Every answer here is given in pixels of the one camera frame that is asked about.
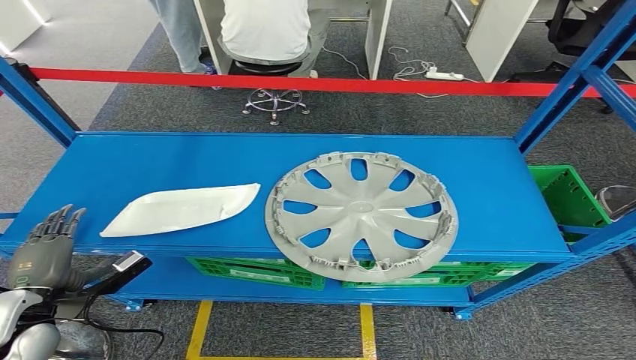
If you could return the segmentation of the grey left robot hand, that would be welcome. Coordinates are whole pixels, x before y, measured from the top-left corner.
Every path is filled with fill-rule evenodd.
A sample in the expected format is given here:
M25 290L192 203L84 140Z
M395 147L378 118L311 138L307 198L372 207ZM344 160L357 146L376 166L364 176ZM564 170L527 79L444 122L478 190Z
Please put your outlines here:
M86 212L85 208L71 212L72 208L68 204L50 213L14 251L7 273L11 289L76 292L113 270L113 259L105 259L88 270L72 266L74 234Z

